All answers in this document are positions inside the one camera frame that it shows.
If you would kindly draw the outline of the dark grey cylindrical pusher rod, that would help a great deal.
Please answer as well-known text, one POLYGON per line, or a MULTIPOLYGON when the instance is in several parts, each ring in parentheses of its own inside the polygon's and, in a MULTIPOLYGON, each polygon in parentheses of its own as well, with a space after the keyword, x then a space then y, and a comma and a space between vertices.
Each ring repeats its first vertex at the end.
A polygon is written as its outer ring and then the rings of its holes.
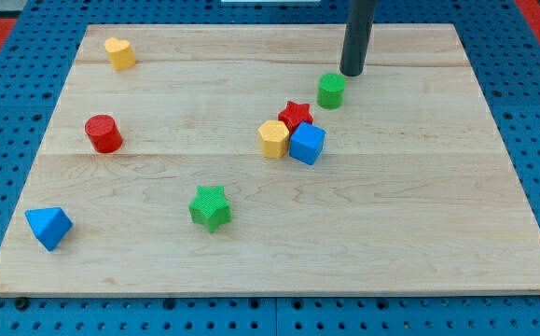
POLYGON ((340 57, 340 72, 347 77, 362 74, 377 0, 351 0, 340 57))

